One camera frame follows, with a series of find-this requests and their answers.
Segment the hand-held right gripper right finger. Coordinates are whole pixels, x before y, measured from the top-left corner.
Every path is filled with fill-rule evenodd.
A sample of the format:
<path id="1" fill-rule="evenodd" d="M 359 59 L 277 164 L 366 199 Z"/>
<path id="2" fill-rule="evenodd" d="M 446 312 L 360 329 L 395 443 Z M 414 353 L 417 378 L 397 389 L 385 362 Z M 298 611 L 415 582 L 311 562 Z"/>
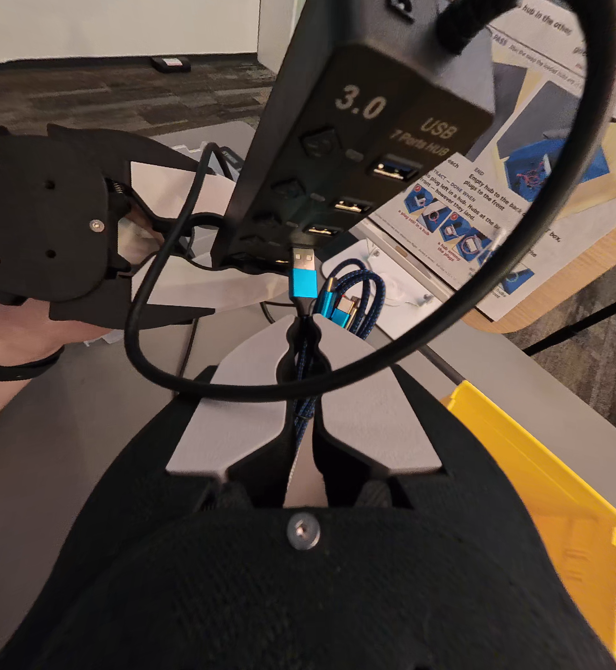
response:
<path id="1" fill-rule="evenodd" d="M 390 368 L 325 393 L 313 422 L 319 471 L 352 478 L 438 472 L 442 463 Z"/>

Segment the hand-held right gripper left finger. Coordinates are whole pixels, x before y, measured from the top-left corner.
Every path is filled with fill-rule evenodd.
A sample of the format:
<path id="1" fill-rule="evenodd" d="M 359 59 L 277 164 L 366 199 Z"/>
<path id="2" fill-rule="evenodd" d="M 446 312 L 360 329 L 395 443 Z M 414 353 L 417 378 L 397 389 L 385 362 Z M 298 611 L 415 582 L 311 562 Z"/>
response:
<path id="1" fill-rule="evenodd" d="M 228 354 L 213 384 L 259 387 L 277 384 L 280 361 L 290 345 L 287 333 L 295 318 L 281 318 Z M 286 403 L 233 403 L 202 399 L 167 464 L 174 475 L 197 475 L 227 481 L 229 469 L 279 437 Z"/>

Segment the yellow plastic bin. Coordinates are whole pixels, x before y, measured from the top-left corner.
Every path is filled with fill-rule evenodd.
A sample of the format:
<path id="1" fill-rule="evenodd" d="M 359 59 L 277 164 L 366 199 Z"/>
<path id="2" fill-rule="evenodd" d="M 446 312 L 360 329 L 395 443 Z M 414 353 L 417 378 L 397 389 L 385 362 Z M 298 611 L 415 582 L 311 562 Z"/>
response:
<path id="1" fill-rule="evenodd" d="M 616 660 L 616 508 L 470 382 L 441 403 L 511 481 L 564 587 Z"/>

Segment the person's left hand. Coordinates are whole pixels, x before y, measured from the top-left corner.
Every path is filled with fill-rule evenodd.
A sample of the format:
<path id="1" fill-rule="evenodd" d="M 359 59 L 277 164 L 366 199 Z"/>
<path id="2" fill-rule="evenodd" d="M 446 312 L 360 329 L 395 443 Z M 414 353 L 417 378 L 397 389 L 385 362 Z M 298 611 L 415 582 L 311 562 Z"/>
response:
<path id="1" fill-rule="evenodd" d="M 21 306 L 0 304 L 0 366 L 43 360 L 67 344 L 96 340 L 111 330 L 78 321 L 52 321 L 49 305 L 29 299 Z"/>

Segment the white stand base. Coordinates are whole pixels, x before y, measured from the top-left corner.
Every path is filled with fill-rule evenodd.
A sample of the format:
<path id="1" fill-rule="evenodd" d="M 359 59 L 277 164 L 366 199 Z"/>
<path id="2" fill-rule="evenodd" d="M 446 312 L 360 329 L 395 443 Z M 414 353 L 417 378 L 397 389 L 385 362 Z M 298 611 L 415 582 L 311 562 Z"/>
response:
<path id="1" fill-rule="evenodd" d="M 441 302 L 430 289 L 368 239 L 358 240 L 324 261 L 322 275 L 327 277 L 337 264 L 347 259 L 361 261 L 384 281 L 386 298 L 377 326 L 388 337 L 398 338 L 441 306 Z"/>

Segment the instruction poster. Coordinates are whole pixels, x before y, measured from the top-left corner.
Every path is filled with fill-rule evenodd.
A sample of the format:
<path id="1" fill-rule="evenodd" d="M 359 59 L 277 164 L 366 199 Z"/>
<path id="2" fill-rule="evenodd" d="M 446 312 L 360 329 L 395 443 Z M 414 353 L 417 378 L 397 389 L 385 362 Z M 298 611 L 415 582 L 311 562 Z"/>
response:
<path id="1" fill-rule="evenodd" d="M 455 154 L 371 215 L 386 242 L 450 296 L 500 248 L 538 197 L 570 133 L 585 45 L 562 1 L 521 1 L 493 22 L 496 114 Z M 616 228 L 616 106 L 592 162 L 534 247 L 478 306 L 497 322 Z"/>

